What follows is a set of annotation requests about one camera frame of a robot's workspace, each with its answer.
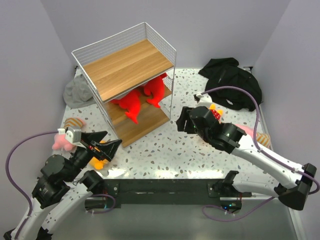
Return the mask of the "yellow plush red dotted dress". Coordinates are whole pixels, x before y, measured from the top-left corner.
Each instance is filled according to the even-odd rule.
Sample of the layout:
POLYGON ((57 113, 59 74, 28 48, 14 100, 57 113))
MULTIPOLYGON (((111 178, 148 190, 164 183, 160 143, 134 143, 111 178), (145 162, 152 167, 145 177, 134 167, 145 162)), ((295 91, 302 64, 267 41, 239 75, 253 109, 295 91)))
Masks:
POLYGON ((212 114, 218 120, 218 122, 221 123, 224 111, 220 108, 216 108, 216 105, 214 103, 210 105, 209 110, 212 112, 212 114))

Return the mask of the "red shark plush front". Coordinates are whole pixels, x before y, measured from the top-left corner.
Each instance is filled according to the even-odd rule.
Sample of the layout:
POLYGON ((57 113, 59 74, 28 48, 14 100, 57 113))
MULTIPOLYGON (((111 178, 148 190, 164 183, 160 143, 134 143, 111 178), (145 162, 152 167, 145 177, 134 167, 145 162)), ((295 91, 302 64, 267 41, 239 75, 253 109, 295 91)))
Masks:
POLYGON ((131 119, 135 124, 138 124, 137 117, 141 110, 140 92, 137 89, 133 89, 125 96, 119 99, 113 99, 113 104, 119 105, 122 109, 125 109, 125 115, 131 119))

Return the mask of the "red shark plush back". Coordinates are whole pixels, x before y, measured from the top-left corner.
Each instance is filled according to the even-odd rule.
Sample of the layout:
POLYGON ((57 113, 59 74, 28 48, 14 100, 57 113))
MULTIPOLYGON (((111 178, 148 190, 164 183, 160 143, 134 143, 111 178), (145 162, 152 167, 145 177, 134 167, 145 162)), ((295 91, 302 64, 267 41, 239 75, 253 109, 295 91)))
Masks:
POLYGON ((163 81, 165 77, 167 77, 167 74, 163 73, 148 81, 143 87, 144 94, 146 96, 152 96, 152 98, 148 98, 146 101, 156 108, 161 107, 159 102, 165 96, 165 84, 163 81))

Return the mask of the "red shark plush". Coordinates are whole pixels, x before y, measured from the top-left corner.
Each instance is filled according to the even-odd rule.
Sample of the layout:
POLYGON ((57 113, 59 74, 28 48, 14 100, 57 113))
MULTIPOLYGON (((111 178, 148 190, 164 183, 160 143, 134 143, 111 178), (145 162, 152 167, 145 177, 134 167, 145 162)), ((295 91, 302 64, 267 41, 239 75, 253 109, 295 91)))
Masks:
POLYGON ((137 117, 141 110, 140 92, 137 89, 133 89, 125 96, 119 99, 113 99, 113 104, 119 105, 122 109, 125 109, 125 115, 131 119, 135 124, 138 124, 137 117))
POLYGON ((148 98, 146 101, 156 108, 161 107, 159 102, 165 96, 165 84, 163 81, 165 77, 167 77, 167 74, 163 73, 148 81, 143 87, 144 94, 146 96, 152 96, 152 98, 148 98))

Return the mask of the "yellow plush near left arm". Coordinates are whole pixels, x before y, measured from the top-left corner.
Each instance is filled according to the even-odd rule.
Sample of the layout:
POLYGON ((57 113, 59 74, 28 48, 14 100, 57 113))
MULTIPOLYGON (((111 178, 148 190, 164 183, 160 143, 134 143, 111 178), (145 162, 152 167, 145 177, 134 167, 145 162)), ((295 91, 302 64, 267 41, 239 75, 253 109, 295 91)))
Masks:
POLYGON ((89 165, 97 171, 102 170, 105 167, 105 165, 107 165, 108 163, 109 161, 106 158, 100 159, 100 158, 92 157, 92 159, 89 161, 89 165))

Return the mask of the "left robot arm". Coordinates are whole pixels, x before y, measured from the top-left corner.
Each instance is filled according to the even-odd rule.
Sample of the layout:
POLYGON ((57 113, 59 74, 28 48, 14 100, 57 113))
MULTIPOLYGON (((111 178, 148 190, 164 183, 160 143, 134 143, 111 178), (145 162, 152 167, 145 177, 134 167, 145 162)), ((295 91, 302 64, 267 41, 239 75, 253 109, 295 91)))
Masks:
POLYGON ((102 143, 107 131, 82 132, 78 127, 59 128, 55 133, 75 145, 76 150, 71 154, 71 158, 51 155, 41 168, 42 175, 37 179, 31 195, 27 195, 14 182, 9 170, 10 158, 20 144, 17 143, 7 156, 7 178, 27 199, 28 210, 17 227, 4 233, 3 237, 6 240, 51 239, 53 229, 44 229, 44 221, 48 220, 52 226, 57 225, 78 203, 88 197, 105 197, 116 203, 114 196, 104 193, 104 179, 95 170, 86 171, 80 178, 78 186, 84 186, 83 190, 76 189, 69 197, 65 197, 65 194, 71 189, 67 183, 72 183, 92 158, 111 162, 122 140, 102 143))

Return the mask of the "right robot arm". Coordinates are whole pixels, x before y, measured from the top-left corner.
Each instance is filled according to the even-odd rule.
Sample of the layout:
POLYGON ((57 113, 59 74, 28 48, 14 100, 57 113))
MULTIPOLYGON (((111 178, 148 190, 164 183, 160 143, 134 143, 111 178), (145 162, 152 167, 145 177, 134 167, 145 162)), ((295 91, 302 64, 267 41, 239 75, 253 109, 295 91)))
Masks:
POLYGON ((300 164, 280 156, 256 143, 235 124, 220 123, 205 106, 184 106, 176 125, 179 132, 196 134, 214 149, 242 158, 276 180, 275 184, 271 184, 263 182, 261 177, 250 180, 236 173, 233 179, 222 185, 227 196, 258 193, 277 198, 291 209, 304 209, 317 172, 311 163, 300 164))

